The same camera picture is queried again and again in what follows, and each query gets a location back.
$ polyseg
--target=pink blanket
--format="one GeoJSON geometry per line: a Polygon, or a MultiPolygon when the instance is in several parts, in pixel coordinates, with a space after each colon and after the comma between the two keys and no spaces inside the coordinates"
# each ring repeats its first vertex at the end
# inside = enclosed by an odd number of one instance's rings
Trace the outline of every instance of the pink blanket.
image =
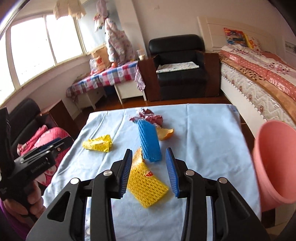
{"type": "Polygon", "coordinates": [[[225,45],[221,48],[220,53],[236,64],[256,72],[293,100],[296,100],[295,69],[240,45],[225,45]]]}
{"type": "MultiPolygon", "coordinates": [[[[24,145],[19,144],[17,147],[18,154],[24,155],[28,153],[30,150],[43,146],[57,138],[64,138],[70,136],[65,130],[59,127],[54,127],[48,130],[46,125],[43,125],[38,129],[38,131],[35,133],[35,135],[27,141],[24,145]]],[[[36,180],[45,185],[48,186],[52,180],[52,176],[57,171],[57,168],[59,164],[61,163],[63,157],[66,155],[66,153],[69,151],[70,148],[64,150],[60,154],[58,154],[57,158],[55,159],[56,164],[48,169],[46,172],[41,174],[36,180]]]]}

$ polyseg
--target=pink bedsheet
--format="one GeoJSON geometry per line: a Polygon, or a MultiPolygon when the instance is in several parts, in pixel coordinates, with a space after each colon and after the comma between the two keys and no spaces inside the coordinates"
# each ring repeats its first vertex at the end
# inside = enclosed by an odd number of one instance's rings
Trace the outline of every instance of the pink bedsheet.
{"type": "Polygon", "coordinates": [[[296,70],[240,45],[225,45],[220,53],[236,64],[256,72],[296,100],[296,70]]]}

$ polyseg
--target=picture frame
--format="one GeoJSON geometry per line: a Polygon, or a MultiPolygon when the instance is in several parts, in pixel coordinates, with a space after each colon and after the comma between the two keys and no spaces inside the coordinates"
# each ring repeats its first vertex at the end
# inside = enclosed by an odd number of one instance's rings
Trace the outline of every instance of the picture frame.
{"type": "Polygon", "coordinates": [[[296,45],[295,44],[285,41],[285,48],[286,48],[287,52],[289,52],[293,55],[296,55],[296,45]]]}

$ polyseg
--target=human hand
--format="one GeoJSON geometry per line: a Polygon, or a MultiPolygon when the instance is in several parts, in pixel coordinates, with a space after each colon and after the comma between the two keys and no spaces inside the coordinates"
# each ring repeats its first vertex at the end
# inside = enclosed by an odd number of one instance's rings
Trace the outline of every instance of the human hand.
{"type": "MultiPolygon", "coordinates": [[[[45,211],[45,207],[43,206],[43,198],[41,197],[41,190],[37,181],[33,182],[33,187],[34,191],[28,196],[28,202],[32,204],[30,213],[39,218],[45,211]]],[[[3,203],[8,213],[21,223],[26,223],[26,218],[23,218],[21,215],[28,215],[28,211],[23,205],[12,199],[6,199],[3,203]]]]}

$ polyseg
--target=pillow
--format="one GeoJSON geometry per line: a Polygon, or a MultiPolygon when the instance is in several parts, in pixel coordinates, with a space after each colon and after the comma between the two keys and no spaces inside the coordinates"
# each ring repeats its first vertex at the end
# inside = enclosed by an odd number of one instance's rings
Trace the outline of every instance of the pillow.
{"type": "Polygon", "coordinates": [[[250,49],[253,49],[255,52],[258,52],[258,53],[262,51],[260,47],[260,42],[257,38],[246,35],[246,34],[244,36],[247,40],[247,44],[250,49]]]}
{"type": "Polygon", "coordinates": [[[239,44],[242,47],[248,47],[246,38],[242,31],[224,28],[224,32],[229,44],[239,44]]]}

